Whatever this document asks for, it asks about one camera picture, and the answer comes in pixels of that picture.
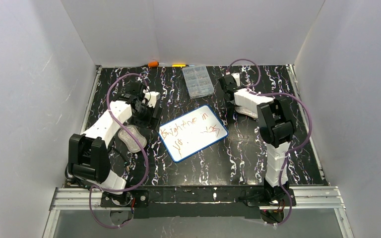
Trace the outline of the blue framed whiteboard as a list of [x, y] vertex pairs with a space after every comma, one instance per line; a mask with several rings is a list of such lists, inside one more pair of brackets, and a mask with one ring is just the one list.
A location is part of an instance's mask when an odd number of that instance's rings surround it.
[[214, 110], [203, 105], [160, 126], [158, 134], [173, 162], [179, 163], [229, 132]]

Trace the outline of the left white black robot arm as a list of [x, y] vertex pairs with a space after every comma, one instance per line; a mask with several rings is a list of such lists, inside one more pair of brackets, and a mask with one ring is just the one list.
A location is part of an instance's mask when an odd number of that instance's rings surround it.
[[112, 194], [126, 189], [126, 180], [111, 169], [110, 141], [117, 135], [131, 153], [141, 151], [147, 139], [139, 128], [156, 130], [163, 109], [160, 94], [142, 83], [133, 83], [116, 95], [100, 118], [82, 134], [73, 134], [68, 143], [67, 172], [76, 179], [96, 185]]

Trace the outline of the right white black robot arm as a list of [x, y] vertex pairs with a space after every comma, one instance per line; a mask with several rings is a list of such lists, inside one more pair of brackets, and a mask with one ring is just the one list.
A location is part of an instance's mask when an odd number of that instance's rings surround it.
[[264, 198], [281, 199], [288, 188], [286, 153], [296, 130], [290, 102], [285, 97], [261, 96], [239, 86], [232, 75], [218, 79], [226, 102], [257, 113], [259, 134], [266, 143], [267, 171], [264, 178]]

